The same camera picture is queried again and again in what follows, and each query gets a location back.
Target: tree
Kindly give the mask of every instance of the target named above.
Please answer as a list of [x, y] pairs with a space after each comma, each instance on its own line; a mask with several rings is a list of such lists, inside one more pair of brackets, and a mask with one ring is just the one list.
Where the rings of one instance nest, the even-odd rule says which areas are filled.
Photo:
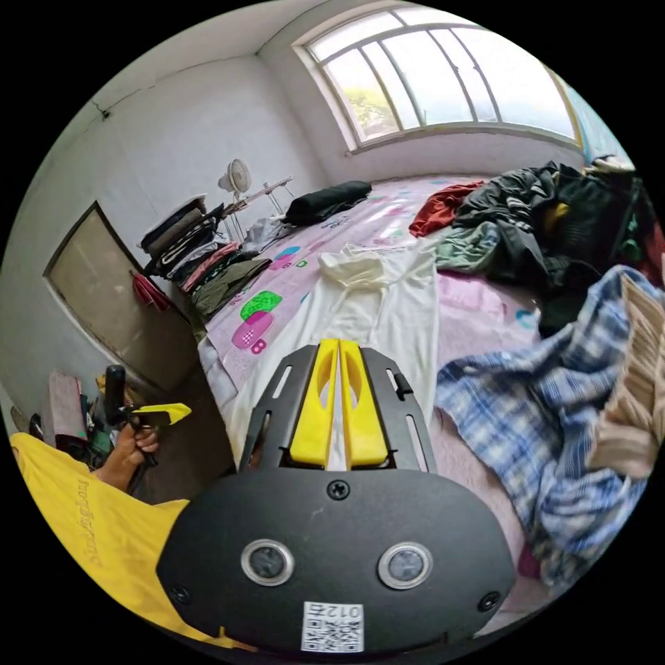
[[390, 127], [395, 124], [393, 112], [380, 90], [349, 88], [344, 90], [344, 94], [362, 127], [375, 123]]

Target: floor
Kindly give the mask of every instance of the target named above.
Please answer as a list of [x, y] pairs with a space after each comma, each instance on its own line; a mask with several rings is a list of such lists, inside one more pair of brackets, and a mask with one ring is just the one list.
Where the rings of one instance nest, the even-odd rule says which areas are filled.
[[160, 431], [159, 465], [146, 472], [134, 493], [149, 504], [191, 499], [233, 463], [224, 421], [199, 364], [172, 401], [186, 404], [192, 413]]

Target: black handle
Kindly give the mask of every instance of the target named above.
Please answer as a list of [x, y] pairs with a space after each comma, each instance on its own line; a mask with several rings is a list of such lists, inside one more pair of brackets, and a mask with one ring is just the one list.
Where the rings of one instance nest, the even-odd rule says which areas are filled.
[[125, 368], [109, 365], [106, 368], [104, 411], [106, 421], [112, 427], [126, 419], [125, 412]]
[[[120, 425], [127, 420], [125, 408], [125, 379], [127, 373], [122, 365], [109, 365], [106, 368], [104, 407], [106, 420], [112, 427]], [[138, 416], [129, 420], [130, 425], [138, 432], [143, 428], [143, 423]], [[144, 452], [147, 466], [157, 466], [157, 460], [151, 452]]]

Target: wooden door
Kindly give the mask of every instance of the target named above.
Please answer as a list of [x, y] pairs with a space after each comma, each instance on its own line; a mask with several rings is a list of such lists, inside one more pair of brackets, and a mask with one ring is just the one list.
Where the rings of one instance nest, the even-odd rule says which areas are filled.
[[178, 312], [139, 303], [130, 274], [138, 269], [95, 204], [62, 243], [45, 276], [90, 335], [147, 383], [170, 391], [198, 363], [196, 343]]

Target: bed sheet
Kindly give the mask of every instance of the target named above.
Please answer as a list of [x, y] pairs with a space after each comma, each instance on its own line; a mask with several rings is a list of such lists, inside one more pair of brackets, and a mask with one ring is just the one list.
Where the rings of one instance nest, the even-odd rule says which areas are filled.
[[[321, 251], [346, 243], [381, 249], [415, 242], [408, 226], [427, 197], [478, 176], [447, 176], [376, 184], [366, 201], [271, 246], [262, 256], [273, 264], [208, 324], [199, 356], [215, 401], [222, 408], [237, 394], [260, 354], [288, 324], [317, 279]], [[525, 290], [490, 285], [459, 275], [438, 276], [439, 366], [455, 358], [509, 350], [538, 338], [538, 303]], [[430, 427], [438, 472], [474, 491], [499, 520], [517, 566], [524, 532], [499, 479], [460, 439], [445, 414]], [[517, 620], [547, 601], [536, 580], [520, 577], [501, 610], [482, 632]]]
[[401, 179], [377, 183], [351, 210], [304, 228], [268, 248], [272, 264], [207, 324], [208, 339], [235, 386], [241, 385], [293, 318], [318, 278], [318, 255], [344, 245], [372, 249], [410, 246], [418, 210], [434, 192], [474, 176]]

